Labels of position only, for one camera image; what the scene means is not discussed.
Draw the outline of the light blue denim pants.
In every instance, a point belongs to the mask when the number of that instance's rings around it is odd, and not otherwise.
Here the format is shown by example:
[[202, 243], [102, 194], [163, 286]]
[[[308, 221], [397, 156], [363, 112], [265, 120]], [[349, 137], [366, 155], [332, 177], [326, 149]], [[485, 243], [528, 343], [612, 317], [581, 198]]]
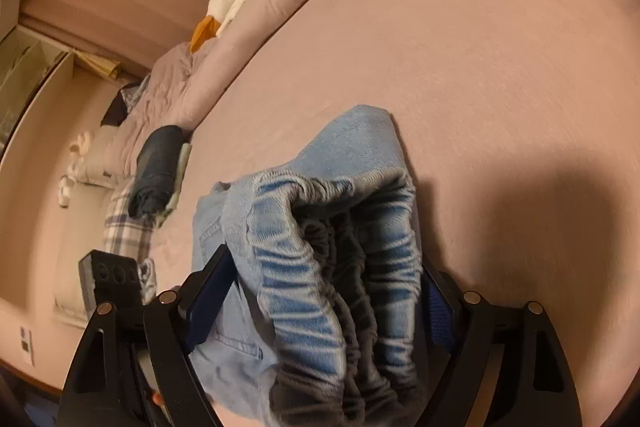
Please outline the light blue denim pants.
[[194, 269], [238, 276], [191, 361], [266, 426], [409, 426], [425, 401], [416, 188], [390, 114], [359, 105], [291, 161], [198, 201]]

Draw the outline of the dark clothing on bed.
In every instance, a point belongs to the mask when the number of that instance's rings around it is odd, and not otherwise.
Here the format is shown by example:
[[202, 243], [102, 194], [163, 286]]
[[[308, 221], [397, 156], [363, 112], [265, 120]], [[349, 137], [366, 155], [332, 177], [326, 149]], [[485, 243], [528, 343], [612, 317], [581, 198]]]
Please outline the dark clothing on bed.
[[128, 83], [120, 88], [108, 106], [100, 126], [119, 127], [140, 101], [148, 83], [149, 78], [145, 77], [141, 81]]

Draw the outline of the small blue cloth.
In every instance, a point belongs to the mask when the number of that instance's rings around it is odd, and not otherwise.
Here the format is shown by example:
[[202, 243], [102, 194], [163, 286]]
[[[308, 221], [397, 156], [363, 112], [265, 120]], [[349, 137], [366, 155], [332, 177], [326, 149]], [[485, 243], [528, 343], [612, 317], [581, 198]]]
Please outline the small blue cloth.
[[138, 265], [138, 275], [142, 303], [148, 305], [157, 295], [157, 277], [151, 257], [147, 257]]

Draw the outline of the plaid pillow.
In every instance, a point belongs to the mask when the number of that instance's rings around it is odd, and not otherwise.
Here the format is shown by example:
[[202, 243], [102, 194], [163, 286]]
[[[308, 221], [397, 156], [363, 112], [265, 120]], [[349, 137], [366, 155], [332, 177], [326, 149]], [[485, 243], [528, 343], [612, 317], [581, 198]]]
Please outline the plaid pillow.
[[112, 194], [104, 219], [103, 250], [141, 263], [149, 257], [154, 229], [152, 222], [129, 216], [133, 188], [134, 180], [125, 180]]

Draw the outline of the small white plush toy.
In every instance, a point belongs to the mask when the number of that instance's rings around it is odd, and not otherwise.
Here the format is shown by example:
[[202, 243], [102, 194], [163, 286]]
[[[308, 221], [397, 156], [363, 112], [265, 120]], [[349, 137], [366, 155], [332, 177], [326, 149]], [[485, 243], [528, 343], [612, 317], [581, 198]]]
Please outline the small white plush toy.
[[90, 164], [90, 150], [94, 141], [94, 133], [85, 131], [78, 134], [68, 146], [68, 163], [58, 181], [58, 205], [67, 208], [70, 205], [74, 186], [87, 180], [87, 169]]

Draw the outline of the beige pillow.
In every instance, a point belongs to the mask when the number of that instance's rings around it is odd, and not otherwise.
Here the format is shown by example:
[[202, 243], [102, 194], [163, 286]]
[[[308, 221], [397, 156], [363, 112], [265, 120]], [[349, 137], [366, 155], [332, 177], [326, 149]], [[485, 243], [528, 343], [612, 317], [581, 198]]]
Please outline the beige pillow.
[[77, 182], [106, 188], [119, 184], [119, 176], [107, 169], [108, 149], [117, 130], [114, 126], [101, 126], [96, 132], [85, 131], [78, 135], [74, 144], [78, 155], [74, 167]]

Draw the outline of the dark folded jeans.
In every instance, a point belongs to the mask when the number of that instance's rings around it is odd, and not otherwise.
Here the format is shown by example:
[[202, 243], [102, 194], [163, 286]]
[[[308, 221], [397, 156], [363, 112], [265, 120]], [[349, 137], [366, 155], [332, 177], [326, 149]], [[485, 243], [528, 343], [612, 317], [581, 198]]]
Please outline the dark folded jeans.
[[134, 220], [149, 220], [159, 215], [175, 192], [178, 162], [184, 131], [164, 126], [146, 139], [137, 158], [134, 185], [128, 202], [128, 215]]

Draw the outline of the light green folded garment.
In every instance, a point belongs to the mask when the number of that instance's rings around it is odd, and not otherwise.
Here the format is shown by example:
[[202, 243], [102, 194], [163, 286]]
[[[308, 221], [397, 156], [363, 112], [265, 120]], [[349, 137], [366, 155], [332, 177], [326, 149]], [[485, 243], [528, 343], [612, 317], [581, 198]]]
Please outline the light green folded garment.
[[186, 165], [188, 165], [189, 157], [191, 154], [192, 145], [190, 143], [183, 143], [180, 154], [178, 157], [178, 164], [175, 176], [174, 191], [172, 191], [170, 199], [166, 207], [156, 216], [154, 221], [154, 227], [159, 229], [167, 218], [173, 213], [179, 202], [184, 174], [186, 173]]

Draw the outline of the wooden headboard shelf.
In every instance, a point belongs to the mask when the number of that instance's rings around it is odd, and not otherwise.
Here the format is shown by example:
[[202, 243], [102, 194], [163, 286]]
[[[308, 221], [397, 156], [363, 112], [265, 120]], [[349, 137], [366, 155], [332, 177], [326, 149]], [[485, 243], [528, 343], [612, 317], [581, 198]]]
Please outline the wooden headboard shelf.
[[29, 105], [64, 58], [93, 74], [117, 80], [120, 63], [98, 54], [70, 48], [16, 25], [1, 40], [1, 154], [4, 154]]

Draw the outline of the pink folded duvet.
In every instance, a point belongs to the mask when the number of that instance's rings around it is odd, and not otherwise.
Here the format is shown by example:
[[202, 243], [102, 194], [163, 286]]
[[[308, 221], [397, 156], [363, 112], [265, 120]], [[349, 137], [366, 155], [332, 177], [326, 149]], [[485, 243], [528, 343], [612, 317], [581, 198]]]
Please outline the pink folded duvet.
[[246, 0], [229, 26], [195, 53], [185, 43], [163, 55], [111, 142], [107, 169], [132, 176], [144, 142], [159, 127], [195, 130], [255, 53], [307, 1]]

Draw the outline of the pink bed sheet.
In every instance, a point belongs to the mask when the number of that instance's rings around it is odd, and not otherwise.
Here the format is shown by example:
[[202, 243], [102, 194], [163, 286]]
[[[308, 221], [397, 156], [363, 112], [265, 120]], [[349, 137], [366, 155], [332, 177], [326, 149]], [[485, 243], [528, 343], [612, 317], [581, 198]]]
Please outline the pink bed sheet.
[[308, 0], [196, 129], [160, 288], [216, 182], [358, 104], [394, 117], [425, 254], [492, 303], [539, 301], [603, 424], [639, 367], [639, 0]]

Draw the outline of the white wall socket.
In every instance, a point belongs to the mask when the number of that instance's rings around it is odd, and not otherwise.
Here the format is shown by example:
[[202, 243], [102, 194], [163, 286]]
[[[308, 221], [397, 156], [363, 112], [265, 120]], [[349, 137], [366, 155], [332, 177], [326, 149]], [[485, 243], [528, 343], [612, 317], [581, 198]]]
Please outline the white wall socket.
[[21, 351], [26, 364], [35, 366], [34, 347], [32, 347], [32, 332], [25, 326], [20, 327]]

